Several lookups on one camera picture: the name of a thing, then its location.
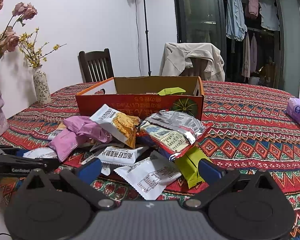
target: sliding glass door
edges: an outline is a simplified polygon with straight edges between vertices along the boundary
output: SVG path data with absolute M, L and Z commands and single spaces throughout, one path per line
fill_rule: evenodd
M 281 9 L 279 16 L 282 37 L 279 89 L 298 97 L 300 86 L 300 0 L 277 1 Z
M 226 55 L 223 0 L 175 0 L 175 4 L 178 42 L 209 42 Z

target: metal screw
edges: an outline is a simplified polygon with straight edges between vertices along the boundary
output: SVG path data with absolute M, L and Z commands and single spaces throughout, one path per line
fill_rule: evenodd
M 112 199 L 101 199 L 98 205 L 103 208 L 110 208 L 114 205 L 114 201 Z
M 191 198 L 186 201 L 186 205 L 188 207 L 197 208 L 201 205 L 201 201 L 199 199 Z

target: closet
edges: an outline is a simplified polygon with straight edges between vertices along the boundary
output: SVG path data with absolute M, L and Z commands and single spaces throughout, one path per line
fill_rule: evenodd
M 250 1 L 251 7 L 249 0 L 240 2 L 246 30 L 238 38 L 229 27 L 233 0 L 175 0 L 178 42 L 211 42 L 218 47 L 226 81 L 279 88 L 298 96 L 300 0 Z

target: table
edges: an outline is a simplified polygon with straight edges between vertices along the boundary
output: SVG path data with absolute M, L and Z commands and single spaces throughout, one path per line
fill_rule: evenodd
M 8 119 L 9 129 L 0 137 L 0 144 L 35 149 L 45 147 L 48 134 L 67 117 L 78 114 L 74 95 L 91 86 L 78 84 L 52 94 L 46 106 L 33 104 Z M 285 114 L 291 95 L 284 91 L 229 82 L 203 82 L 205 92 L 202 120 L 213 121 L 200 148 L 220 167 L 240 169 L 251 174 L 257 169 L 268 170 L 287 196 L 296 212 L 291 237 L 300 239 L 300 126 Z M 78 166 L 87 158 L 75 151 L 65 165 Z M 9 201 L 21 180 L 2 182 L 4 200 Z M 121 201 L 140 199 L 140 195 L 116 174 L 100 176 L 94 188 Z M 202 183 L 188 189 L 183 178 L 169 185 L 162 199 L 185 201 L 207 187 Z

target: orange cardboard box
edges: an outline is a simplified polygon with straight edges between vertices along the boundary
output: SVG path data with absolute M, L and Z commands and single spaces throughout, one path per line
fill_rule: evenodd
M 165 88 L 180 87 L 182 95 L 159 96 Z M 103 104 L 140 119 L 163 109 L 181 111 L 201 120 L 203 86 L 200 77 L 114 77 L 76 95 L 81 115 L 93 115 Z

